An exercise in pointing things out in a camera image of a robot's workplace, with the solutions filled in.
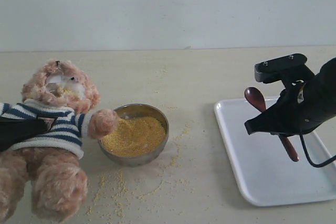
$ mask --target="wooden spoon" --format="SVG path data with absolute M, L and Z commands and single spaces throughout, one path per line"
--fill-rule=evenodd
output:
M 265 98 L 257 88 L 249 87 L 245 89 L 245 99 L 261 113 L 266 110 Z M 290 159 L 294 162 L 299 161 L 298 154 L 288 138 L 283 136 L 279 136 L 279 138 Z

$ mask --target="teddy bear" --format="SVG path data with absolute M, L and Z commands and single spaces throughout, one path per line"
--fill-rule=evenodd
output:
M 38 218 L 63 223 L 79 210 L 88 192 L 79 165 L 82 140 L 112 133 L 119 121 L 110 109 L 93 113 L 99 102 L 87 74 L 71 61 L 51 59 L 23 85 L 22 102 L 0 103 L 2 120 L 42 120 L 45 126 L 0 152 L 0 223 L 14 214 L 28 181 L 32 213 Z M 18 125 L 14 133 L 20 135 Z

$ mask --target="teddy bear leg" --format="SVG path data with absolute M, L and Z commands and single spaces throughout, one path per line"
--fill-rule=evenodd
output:
M 0 223 L 15 212 L 17 203 L 24 195 L 28 172 L 26 161 L 17 151 L 0 154 Z
M 62 223 L 74 215 L 87 196 L 87 176 L 71 153 L 46 156 L 32 182 L 32 212 Z

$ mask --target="table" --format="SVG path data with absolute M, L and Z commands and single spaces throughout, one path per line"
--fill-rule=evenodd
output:
M 70 59 L 98 86 L 96 108 L 147 103 L 162 110 L 170 138 L 151 164 L 122 168 L 96 141 L 85 140 L 81 167 L 89 177 L 87 201 L 72 224 L 86 223 L 334 223 L 336 202 L 257 208 L 238 191 L 213 110 L 222 99 L 242 98 L 247 86 L 278 95 L 281 83 L 254 80 L 254 64 L 299 52 L 317 73 L 336 46 L 213 50 L 18 52 L 0 54 L 0 100 L 19 102 L 22 84 L 49 58 Z M 318 134 L 333 154 L 334 122 Z M 30 184 L 8 224 L 50 223 L 30 212 Z

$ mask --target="teddy bear head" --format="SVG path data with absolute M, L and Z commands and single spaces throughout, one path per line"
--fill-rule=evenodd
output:
M 22 101 L 27 99 L 87 113 L 99 103 L 100 94 L 88 75 L 71 61 L 51 59 L 23 85 Z

